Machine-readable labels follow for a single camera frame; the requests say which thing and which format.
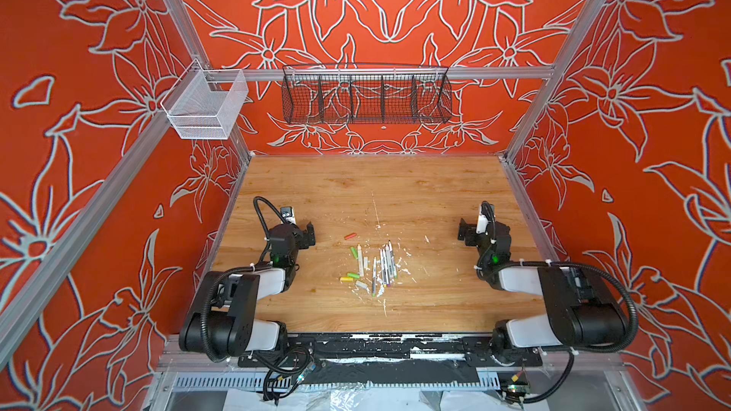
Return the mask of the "white pen green tip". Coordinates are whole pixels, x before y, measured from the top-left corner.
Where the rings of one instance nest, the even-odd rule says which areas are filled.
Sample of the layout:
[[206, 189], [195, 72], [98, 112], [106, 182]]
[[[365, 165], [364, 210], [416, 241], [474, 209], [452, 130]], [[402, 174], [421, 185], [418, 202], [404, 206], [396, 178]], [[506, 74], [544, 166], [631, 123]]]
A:
[[362, 246], [359, 244], [357, 245], [357, 260], [358, 260], [358, 266], [359, 266], [359, 275], [361, 278], [365, 276], [365, 267], [364, 267], [364, 257], [363, 257], [363, 251]]

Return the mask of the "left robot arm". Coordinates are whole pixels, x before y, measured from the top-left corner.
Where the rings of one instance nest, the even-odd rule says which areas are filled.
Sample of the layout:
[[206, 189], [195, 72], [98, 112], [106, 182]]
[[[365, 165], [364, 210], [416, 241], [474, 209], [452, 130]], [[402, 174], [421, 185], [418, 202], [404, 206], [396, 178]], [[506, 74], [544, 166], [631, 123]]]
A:
[[283, 223], [270, 230], [264, 260], [242, 268], [207, 273], [180, 329], [184, 352], [220, 363], [260, 352], [282, 352], [287, 327], [256, 318], [259, 301], [289, 290], [299, 269], [299, 252], [316, 245], [313, 224]]

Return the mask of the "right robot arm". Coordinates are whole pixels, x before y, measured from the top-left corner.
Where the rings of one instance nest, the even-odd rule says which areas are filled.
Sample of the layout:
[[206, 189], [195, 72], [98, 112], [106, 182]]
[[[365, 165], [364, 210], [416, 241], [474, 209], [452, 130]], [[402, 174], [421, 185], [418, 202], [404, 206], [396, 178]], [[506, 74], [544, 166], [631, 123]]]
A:
[[478, 252], [478, 278], [491, 288], [538, 296], [544, 312], [496, 323], [491, 351], [503, 357], [533, 348], [611, 353], [625, 349], [639, 329], [638, 310], [617, 279], [588, 264], [513, 261], [507, 225], [481, 215], [460, 220], [457, 238]]

